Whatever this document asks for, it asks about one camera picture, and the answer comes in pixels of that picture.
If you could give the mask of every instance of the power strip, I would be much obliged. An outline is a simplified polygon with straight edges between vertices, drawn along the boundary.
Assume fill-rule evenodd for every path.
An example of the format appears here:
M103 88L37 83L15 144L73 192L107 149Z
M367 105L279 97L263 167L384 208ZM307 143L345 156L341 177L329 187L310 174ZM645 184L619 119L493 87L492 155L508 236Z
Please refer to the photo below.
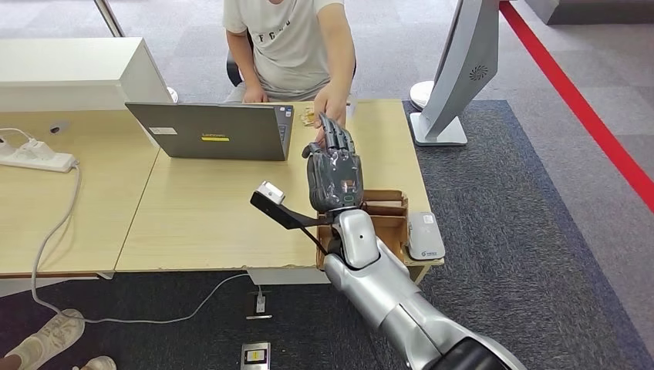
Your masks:
M0 165L68 172L75 164L72 154L56 153L41 141L34 140L16 149L0 140Z

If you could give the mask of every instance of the cardboard box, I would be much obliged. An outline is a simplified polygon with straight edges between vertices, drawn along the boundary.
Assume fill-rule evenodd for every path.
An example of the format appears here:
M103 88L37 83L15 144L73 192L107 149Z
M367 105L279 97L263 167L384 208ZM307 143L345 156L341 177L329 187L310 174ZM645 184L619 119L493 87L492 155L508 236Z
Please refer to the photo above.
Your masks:
M409 199L399 190L365 190L362 209L370 215L377 237L404 261L403 246L409 241ZM332 239L330 226L318 227L318 239L325 249ZM316 265L322 270L325 256L316 250Z

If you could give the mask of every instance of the silver robotic arm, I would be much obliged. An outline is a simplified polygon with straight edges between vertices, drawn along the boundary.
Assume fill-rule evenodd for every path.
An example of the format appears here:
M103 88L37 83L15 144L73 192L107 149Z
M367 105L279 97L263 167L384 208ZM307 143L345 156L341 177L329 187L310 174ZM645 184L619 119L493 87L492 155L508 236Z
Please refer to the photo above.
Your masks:
M309 144L302 156L313 219L284 207L284 194L264 182L251 203L287 229L303 229L325 254L325 272L413 370L526 370L502 345L452 321L420 295L403 262L376 236L363 199L361 163L349 133L320 117L325 148ZM332 243L322 246L307 227L328 224Z
M526 370L502 345L450 320L425 300L406 266L375 236L366 212L347 210L332 226L343 240L343 257L325 257L327 277L411 369Z

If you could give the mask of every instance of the speaker grille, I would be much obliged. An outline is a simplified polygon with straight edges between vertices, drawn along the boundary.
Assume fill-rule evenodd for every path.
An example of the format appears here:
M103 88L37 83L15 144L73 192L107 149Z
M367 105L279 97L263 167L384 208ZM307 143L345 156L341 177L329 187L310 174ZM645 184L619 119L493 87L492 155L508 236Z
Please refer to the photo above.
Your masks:
M488 74L488 67L476 66L470 71L470 79L473 81L481 81Z

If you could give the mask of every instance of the laptop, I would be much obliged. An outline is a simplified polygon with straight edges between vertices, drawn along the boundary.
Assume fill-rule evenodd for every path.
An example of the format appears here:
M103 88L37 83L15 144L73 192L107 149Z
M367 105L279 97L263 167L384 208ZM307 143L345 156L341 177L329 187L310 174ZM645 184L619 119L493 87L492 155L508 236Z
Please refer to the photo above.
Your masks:
M286 160L293 106L125 103L174 158Z

